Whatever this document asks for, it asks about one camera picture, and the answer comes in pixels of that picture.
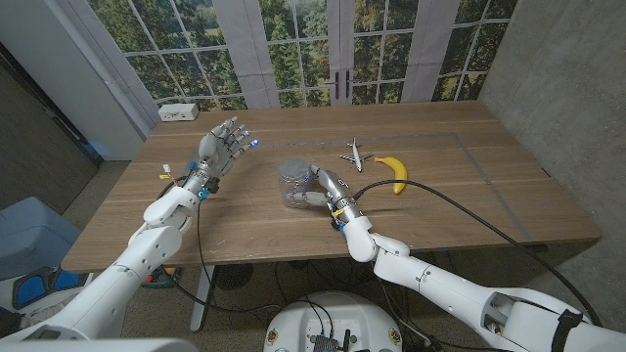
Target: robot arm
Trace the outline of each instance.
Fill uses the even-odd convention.
[[[370,233],[370,220],[336,174],[315,165],[311,171],[328,191],[329,209],[345,235],[352,258],[376,260],[374,273],[378,277],[419,292],[470,326],[492,347],[553,351],[562,345],[564,351],[607,351],[619,350],[626,343],[626,334],[595,327],[585,316],[578,316],[582,322],[557,341],[555,335],[562,329],[559,325],[569,324],[578,310],[533,289],[480,286],[412,257],[405,243]]]
[[[248,133],[243,125],[233,129],[236,122],[236,117],[228,119],[202,138],[200,162],[184,185],[173,187],[146,209],[144,224],[109,268],[57,315],[2,341],[102,337],[141,282],[178,251],[194,212],[208,193],[217,192],[219,178],[257,144],[254,140],[242,145]]]

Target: wooden table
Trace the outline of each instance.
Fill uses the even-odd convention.
[[[300,157],[340,175],[356,193],[393,178],[390,168],[366,162],[363,172],[338,157],[361,153],[400,159],[409,179],[425,183],[484,217],[519,242],[592,240],[600,233],[533,157],[478,102],[398,104],[201,113],[193,122],[161,123],[123,173],[63,261],[72,272],[109,266],[142,224],[142,214],[167,184],[162,165],[183,172],[201,137],[233,115],[259,147],[239,159],[202,203],[200,231],[207,264],[348,256],[328,209],[284,207],[279,165]],[[504,245],[497,235],[423,190],[391,185],[366,192],[361,210],[374,231],[413,250]],[[200,266],[196,225],[169,261]]]

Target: small airplane model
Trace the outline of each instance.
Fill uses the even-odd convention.
[[[374,153],[368,153],[365,155],[359,155],[359,151],[357,151],[357,144],[356,144],[356,137],[353,138],[352,140],[352,144],[348,143],[348,146],[352,147],[352,154],[353,156],[350,155],[340,155],[339,157],[343,157],[344,159],[348,159],[352,162],[354,162],[356,164],[356,169],[359,170],[359,172],[361,172],[361,169],[363,168],[361,165],[361,162],[365,162],[365,159],[372,156],[372,154]]]

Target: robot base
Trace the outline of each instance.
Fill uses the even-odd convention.
[[[322,318],[324,335],[321,335],[320,320],[311,306],[306,302],[294,302],[272,320],[265,335],[263,351],[337,351],[342,350],[346,337],[350,340],[348,351],[402,350],[398,326],[385,311],[369,300],[341,291],[316,292],[309,294],[308,298],[323,306],[333,318],[333,336],[329,336],[329,317],[321,308],[314,305]]]

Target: banana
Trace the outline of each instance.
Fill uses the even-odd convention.
[[[396,180],[406,180],[407,179],[407,169],[404,167],[404,164],[400,162],[395,157],[375,157],[374,161],[382,162],[385,165],[391,167],[395,172]],[[395,194],[399,194],[400,191],[404,188],[403,183],[393,184],[393,192]]]

